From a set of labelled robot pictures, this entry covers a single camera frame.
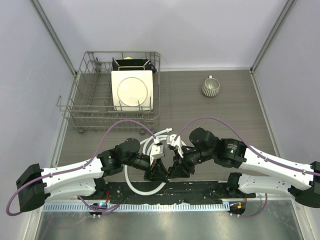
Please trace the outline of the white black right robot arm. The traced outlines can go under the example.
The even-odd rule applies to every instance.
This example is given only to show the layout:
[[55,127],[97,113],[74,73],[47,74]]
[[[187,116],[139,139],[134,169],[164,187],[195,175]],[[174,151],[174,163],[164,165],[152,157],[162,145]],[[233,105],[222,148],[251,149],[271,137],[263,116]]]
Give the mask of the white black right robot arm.
[[195,166],[212,160],[224,168],[250,170],[263,174],[251,176],[232,172],[227,188],[232,193],[264,193],[293,198],[297,203],[310,207],[320,206],[320,163],[292,162],[267,154],[233,138],[218,138],[201,127],[189,135],[192,146],[183,144],[180,136],[167,137],[168,147],[175,152],[168,177],[188,178],[195,173]]

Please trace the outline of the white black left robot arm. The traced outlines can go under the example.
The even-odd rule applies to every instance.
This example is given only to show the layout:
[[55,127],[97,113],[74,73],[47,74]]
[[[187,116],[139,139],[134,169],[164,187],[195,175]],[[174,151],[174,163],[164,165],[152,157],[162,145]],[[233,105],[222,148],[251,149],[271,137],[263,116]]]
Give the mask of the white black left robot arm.
[[[30,212],[56,198],[76,196],[79,199],[102,193],[104,178],[124,172],[130,190],[140,196],[158,193],[169,181],[161,162],[166,135],[143,141],[128,138],[114,148],[85,161],[61,167],[40,168],[30,165],[16,181],[19,211]],[[144,178],[159,185],[149,191],[138,190],[130,181],[128,167],[144,172]]]

